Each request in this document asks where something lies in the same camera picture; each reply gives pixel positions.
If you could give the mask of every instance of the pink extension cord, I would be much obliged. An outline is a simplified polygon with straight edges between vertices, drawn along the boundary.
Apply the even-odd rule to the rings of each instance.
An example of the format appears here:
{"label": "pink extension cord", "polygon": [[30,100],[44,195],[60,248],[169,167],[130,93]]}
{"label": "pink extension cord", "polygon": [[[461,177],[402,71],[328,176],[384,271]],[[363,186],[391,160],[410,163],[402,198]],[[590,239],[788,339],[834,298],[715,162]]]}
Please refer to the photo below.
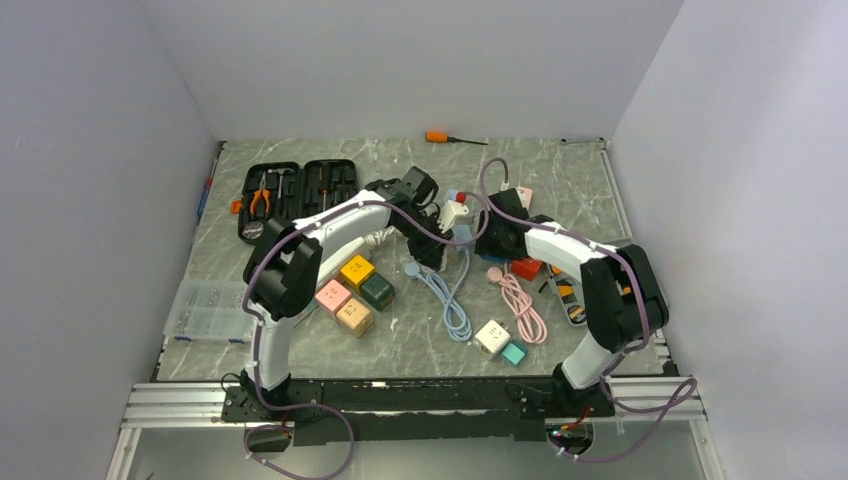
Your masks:
{"label": "pink extension cord", "polygon": [[486,271],[490,282],[501,286],[501,296],[518,323],[518,333],[521,339],[527,343],[538,344],[548,338],[548,327],[545,321],[533,308],[533,299],[521,289],[518,279],[511,273],[504,274],[498,267],[492,267]]}

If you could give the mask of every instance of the gray wall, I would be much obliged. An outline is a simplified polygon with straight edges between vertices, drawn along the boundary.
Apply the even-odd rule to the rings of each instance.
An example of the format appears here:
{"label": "gray wall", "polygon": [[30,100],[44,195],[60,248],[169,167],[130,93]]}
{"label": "gray wall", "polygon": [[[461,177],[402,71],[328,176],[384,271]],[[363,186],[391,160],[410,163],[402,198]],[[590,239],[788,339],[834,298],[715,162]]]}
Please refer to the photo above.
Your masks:
{"label": "gray wall", "polygon": [[221,138],[609,137],[682,0],[141,0]]}
{"label": "gray wall", "polygon": [[0,9],[0,478],[102,478],[215,143],[133,0]]}
{"label": "gray wall", "polygon": [[613,138],[729,478],[848,477],[845,2],[686,2]]}

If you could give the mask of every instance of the green cube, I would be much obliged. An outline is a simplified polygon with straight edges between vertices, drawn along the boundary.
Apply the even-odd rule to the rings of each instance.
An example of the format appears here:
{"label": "green cube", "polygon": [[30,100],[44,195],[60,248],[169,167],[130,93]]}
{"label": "green cube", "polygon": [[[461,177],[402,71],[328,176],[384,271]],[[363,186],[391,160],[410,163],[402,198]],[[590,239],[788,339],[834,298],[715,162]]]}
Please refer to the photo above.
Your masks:
{"label": "green cube", "polygon": [[395,299],[395,287],[379,273],[371,275],[360,288],[360,295],[378,311]]}

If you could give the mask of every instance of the beige cube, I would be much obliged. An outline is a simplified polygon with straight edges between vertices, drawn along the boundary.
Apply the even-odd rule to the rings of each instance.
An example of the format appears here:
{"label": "beige cube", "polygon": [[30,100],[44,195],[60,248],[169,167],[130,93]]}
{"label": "beige cube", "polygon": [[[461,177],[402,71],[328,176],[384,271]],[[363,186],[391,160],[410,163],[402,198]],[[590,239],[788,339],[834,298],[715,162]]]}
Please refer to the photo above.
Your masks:
{"label": "beige cube", "polygon": [[361,337],[374,323],[371,310],[355,298],[351,298],[336,312],[339,325],[347,328],[354,337]]}

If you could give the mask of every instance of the toolbox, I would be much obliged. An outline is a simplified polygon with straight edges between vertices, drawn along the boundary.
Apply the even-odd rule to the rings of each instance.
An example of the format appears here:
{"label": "toolbox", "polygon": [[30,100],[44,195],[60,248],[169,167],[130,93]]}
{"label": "toolbox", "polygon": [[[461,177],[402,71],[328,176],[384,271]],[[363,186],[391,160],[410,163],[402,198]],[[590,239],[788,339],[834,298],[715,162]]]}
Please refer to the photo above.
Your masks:
{"label": "toolbox", "polygon": [[351,160],[260,163],[247,170],[242,198],[233,202],[230,211],[238,215],[238,237],[253,245],[269,218],[309,217],[357,192],[356,166]]}

